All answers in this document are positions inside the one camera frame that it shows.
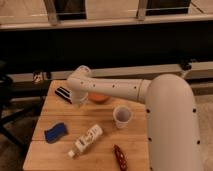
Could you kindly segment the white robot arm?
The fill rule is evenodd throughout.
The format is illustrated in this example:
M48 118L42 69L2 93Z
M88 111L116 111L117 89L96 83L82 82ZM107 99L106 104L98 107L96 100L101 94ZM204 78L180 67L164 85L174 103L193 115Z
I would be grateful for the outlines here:
M94 92L145 105L151 171L204 171L195 97L182 77L94 78L82 65L69 75L67 85L74 104Z

